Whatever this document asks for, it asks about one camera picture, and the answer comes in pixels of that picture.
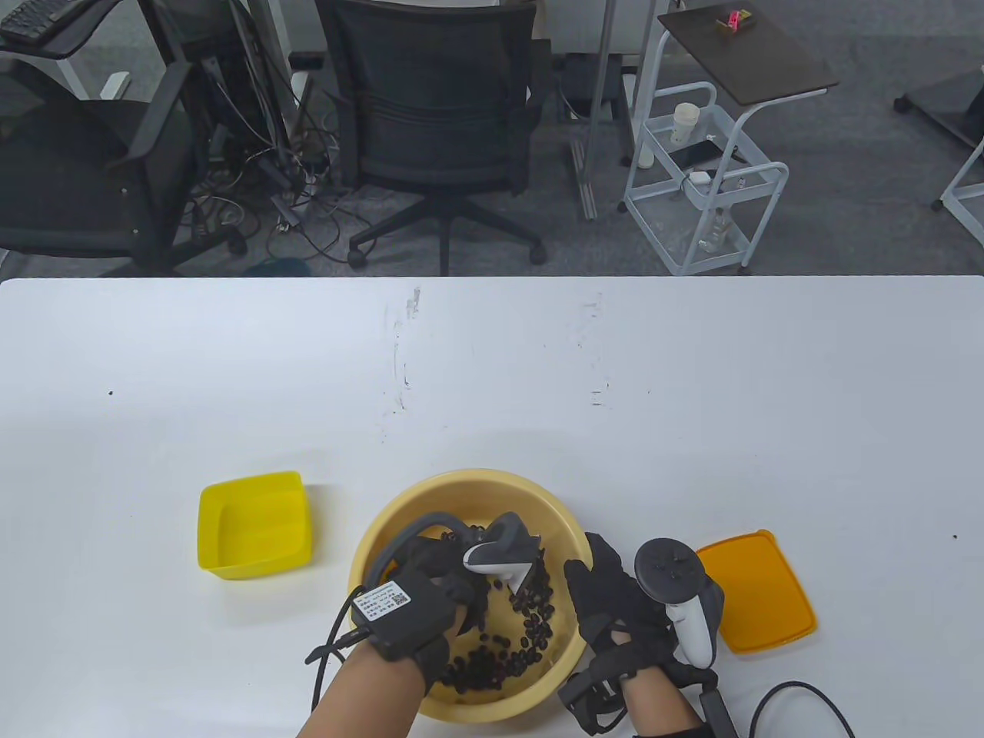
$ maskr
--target label sticker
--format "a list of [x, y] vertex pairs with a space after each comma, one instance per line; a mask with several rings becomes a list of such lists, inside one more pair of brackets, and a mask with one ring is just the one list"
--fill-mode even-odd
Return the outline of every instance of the label sticker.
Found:
[[359, 608], [369, 622], [379, 620], [387, 613], [403, 607], [410, 601], [410, 595], [396, 582], [386, 582], [372, 591], [360, 594], [352, 604]]

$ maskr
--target orange lid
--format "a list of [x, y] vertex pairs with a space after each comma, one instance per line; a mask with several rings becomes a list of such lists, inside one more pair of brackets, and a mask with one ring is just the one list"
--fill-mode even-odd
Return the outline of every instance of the orange lid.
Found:
[[768, 530], [697, 552], [724, 590], [721, 636], [738, 654], [785, 646], [817, 630], [817, 616]]

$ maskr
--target forearm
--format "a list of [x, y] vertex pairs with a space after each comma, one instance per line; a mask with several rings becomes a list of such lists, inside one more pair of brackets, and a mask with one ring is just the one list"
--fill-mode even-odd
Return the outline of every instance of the forearm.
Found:
[[404, 738], [424, 698], [410, 659], [387, 661], [359, 644], [297, 738]]
[[670, 735], [702, 725], [687, 698], [657, 666], [624, 680], [622, 694], [641, 736]]

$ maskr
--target keyboard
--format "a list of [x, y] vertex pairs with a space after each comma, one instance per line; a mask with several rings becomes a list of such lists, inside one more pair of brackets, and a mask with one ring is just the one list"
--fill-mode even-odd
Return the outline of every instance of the keyboard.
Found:
[[12, 43], [41, 46], [98, 0], [26, 0], [0, 21], [0, 36]]

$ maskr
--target smartphone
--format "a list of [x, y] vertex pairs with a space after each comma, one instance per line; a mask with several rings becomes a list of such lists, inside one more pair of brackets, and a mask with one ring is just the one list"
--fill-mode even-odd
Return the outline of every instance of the smartphone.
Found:
[[695, 166], [714, 161], [716, 158], [721, 158], [722, 156], [724, 156], [724, 151], [721, 150], [720, 146], [714, 141], [704, 139], [696, 144], [691, 144], [673, 152], [670, 158], [673, 159], [673, 163], [680, 167], [681, 171], [687, 171], [688, 169], [693, 169]]

